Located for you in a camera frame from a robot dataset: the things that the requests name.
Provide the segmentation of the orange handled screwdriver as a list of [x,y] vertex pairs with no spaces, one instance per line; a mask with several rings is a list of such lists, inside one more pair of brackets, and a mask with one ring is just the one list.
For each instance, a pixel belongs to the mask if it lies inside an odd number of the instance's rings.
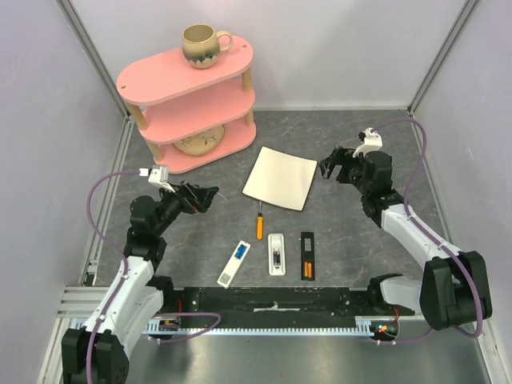
[[257,229],[256,229],[257,240],[263,238],[263,215],[262,215],[262,201],[258,203],[258,216],[257,216]]

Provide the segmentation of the slim white remote control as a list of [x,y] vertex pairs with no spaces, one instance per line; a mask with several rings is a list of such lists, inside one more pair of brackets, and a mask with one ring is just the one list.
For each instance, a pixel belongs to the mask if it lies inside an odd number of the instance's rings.
[[[237,248],[241,245],[246,246],[246,252],[242,259],[238,260],[234,256],[236,253]],[[217,279],[217,284],[221,287],[227,289],[230,287],[232,281],[234,280],[234,277],[236,276],[241,264],[243,263],[244,259],[246,258],[248,252],[250,250],[250,244],[244,241],[240,241],[237,246],[235,247],[234,252],[230,256],[227,264],[225,265],[223,271],[221,272],[220,276]]]

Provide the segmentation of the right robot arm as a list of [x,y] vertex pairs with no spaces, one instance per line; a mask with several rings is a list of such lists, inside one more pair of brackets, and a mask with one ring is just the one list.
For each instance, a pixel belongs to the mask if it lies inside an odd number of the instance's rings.
[[422,279],[400,274],[372,278],[366,295],[368,309],[386,314],[394,305],[423,315],[434,330],[462,326],[492,315],[492,301],[483,256],[462,251],[436,234],[393,188],[392,158],[381,151],[365,155],[336,147],[320,161],[324,178],[340,168],[337,182],[351,184],[361,194],[365,215],[393,236],[422,268]]

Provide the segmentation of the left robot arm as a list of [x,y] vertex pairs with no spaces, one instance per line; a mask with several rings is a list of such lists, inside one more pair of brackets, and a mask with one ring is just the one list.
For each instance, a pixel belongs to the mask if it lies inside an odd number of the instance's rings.
[[130,227],[119,271],[92,315],[68,329],[61,343],[65,383],[124,383],[130,356],[147,323],[175,306],[171,278],[155,274],[163,259],[163,233],[180,214],[205,213],[218,188],[183,182],[130,204]]

